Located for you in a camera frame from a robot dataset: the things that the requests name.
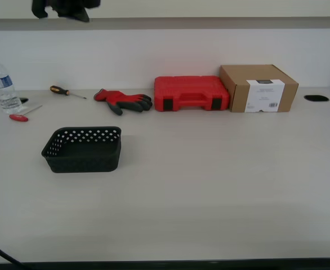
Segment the bottle label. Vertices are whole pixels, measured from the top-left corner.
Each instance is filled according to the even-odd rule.
[[[12,86],[12,80],[10,76],[0,79],[0,89]]]

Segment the plastic case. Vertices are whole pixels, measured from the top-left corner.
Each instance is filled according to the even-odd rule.
[[[155,79],[155,109],[178,111],[199,106],[205,110],[226,110],[230,95],[217,76],[176,76]]]
[[[120,128],[79,127],[55,131],[41,154],[54,173],[111,172],[120,150]]]

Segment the cardboard box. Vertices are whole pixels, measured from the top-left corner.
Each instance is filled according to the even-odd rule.
[[[290,111],[299,84],[274,65],[225,65],[220,79],[234,113]]]

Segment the plastic water bottle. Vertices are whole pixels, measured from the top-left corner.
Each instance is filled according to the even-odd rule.
[[[6,68],[0,64],[0,104],[4,113],[16,114],[23,109]]]

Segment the black cable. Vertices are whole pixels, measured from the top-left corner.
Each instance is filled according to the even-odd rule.
[[[13,263],[17,267],[23,269],[23,270],[33,270],[31,267],[28,267],[25,264],[20,263],[18,260],[15,260],[13,257],[7,255],[1,249],[0,249],[0,256],[3,257],[5,260],[9,261],[10,263]]]

